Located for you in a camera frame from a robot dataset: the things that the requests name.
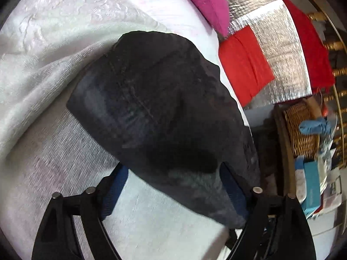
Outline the black checked puffer jacket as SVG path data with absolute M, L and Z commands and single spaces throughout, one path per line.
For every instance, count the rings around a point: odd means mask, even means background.
M 258 156 L 220 69 L 188 39 L 124 34 L 90 64 L 67 109 L 139 178 L 197 214 L 244 227 Z

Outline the blue box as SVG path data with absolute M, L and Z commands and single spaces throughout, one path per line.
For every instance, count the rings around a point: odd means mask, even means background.
M 309 218 L 321 206 L 320 180 L 316 161 L 304 164 L 306 178 L 306 198 L 301 204 L 303 212 Z

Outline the blue crumpled cloth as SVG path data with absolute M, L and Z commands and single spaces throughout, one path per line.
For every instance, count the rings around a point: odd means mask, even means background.
M 324 117 L 319 117 L 316 120 L 304 120 L 299 125 L 299 131 L 304 135 L 330 135 L 332 127 Z

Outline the red pillow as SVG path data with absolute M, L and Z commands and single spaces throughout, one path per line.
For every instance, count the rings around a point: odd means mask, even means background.
M 220 44 L 219 58 L 242 107 L 275 78 L 250 26 Z

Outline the white embossed bed blanket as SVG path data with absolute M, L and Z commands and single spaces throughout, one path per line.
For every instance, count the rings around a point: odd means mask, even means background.
M 7 25 L 9 32 L 54 18 L 90 25 L 115 34 L 127 10 L 150 30 L 169 29 L 192 41 L 204 58 L 219 65 L 216 32 L 189 0 L 26 0 Z M 116 165 L 66 109 L 78 70 L 102 51 L 87 42 L 42 64 L 47 46 L 8 49 L 1 60 L 1 112 L 17 106 L 48 80 L 35 111 L 19 125 L 12 149 L 1 156 L 1 230 L 22 259 L 30 259 L 36 233 L 51 194 L 81 192 L 100 182 Z M 225 259 L 228 230 L 195 214 L 130 174 L 114 212 L 105 221 L 123 259 Z

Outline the silver foil headboard cover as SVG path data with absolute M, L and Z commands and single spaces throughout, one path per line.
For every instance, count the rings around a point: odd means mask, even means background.
M 250 26 L 275 76 L 247 109 L 312 94 L 308 68 L 295 24 L 283 0 L 227 0 L 233 34 Z

